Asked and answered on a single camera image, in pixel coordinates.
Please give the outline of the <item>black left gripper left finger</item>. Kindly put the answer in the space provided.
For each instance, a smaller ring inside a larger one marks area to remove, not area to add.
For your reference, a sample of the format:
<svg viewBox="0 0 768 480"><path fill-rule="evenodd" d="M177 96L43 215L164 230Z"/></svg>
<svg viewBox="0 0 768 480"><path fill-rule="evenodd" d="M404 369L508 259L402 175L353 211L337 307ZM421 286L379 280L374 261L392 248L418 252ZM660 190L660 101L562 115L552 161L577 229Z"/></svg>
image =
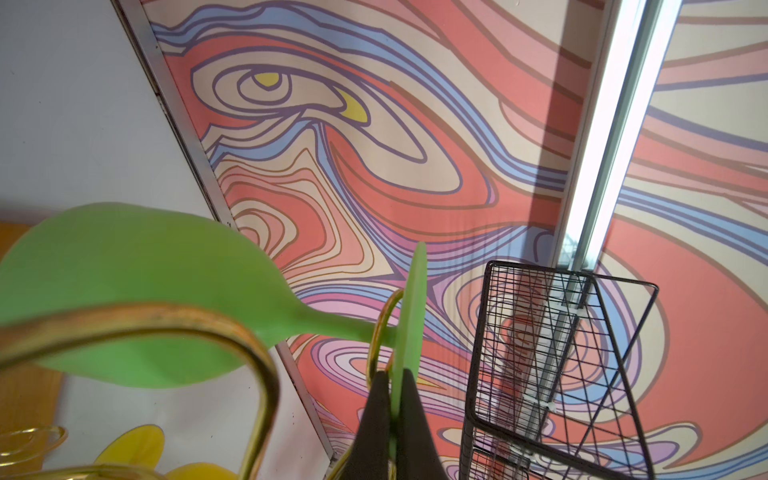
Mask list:
<svg viewBox="0 0 768 480"><path fill-rule="evenodd" d="M390 422L389 376L378 371L341 479L388 478Z"/></svg>

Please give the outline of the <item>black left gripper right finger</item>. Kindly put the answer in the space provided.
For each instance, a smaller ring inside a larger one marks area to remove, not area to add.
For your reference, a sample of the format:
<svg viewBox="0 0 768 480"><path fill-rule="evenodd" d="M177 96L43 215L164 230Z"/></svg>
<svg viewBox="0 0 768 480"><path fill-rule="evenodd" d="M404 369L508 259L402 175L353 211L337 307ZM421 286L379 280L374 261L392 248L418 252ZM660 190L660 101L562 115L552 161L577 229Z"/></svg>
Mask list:
<svg viewBox="0 0 768 480"><path fill-rule="evenodd" d="M404 480L447 478L431 436L415 377L409 369L403 371L397 420L397 478Z"/></svg>

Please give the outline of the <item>yellow plastic wine glass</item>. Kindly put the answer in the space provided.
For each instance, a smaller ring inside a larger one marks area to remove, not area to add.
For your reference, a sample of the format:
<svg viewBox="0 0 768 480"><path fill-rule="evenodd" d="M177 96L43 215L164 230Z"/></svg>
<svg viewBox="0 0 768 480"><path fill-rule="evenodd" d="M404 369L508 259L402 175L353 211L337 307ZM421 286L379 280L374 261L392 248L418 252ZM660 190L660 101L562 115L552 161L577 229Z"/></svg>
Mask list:
<svg viewBox="0 0 768 480"><path fill-rule="evenodd" d="M109 444L94 461L95 465L117 464L154 470L164 452L165 435L157 425L142 425L129 430ZM221 466L198 462L182 465L164 474L177 480L235 480L237 474Z"/></svg>

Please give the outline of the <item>green plastic wine glass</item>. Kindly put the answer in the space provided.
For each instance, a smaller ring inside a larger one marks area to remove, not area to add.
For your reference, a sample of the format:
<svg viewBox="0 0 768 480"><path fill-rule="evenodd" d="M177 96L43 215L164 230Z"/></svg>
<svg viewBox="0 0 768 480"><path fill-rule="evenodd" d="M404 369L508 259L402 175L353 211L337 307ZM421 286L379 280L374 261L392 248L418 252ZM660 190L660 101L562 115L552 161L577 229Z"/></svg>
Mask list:
<svg viewBox="0 0 768 480"><path fill-rule="evenodd" d="M246 327L267 347L319 334L387 345L391 391L420 367L426 313L426 248L413 253L399 322L373 324L303 303L269 256L210 219L124 203L76 207L30 227L1 261L1 328L75 309L168 303L205 309ZM96 343L34 360L115 385L176 388L247 366L238 355L189 335Z"/></svg>

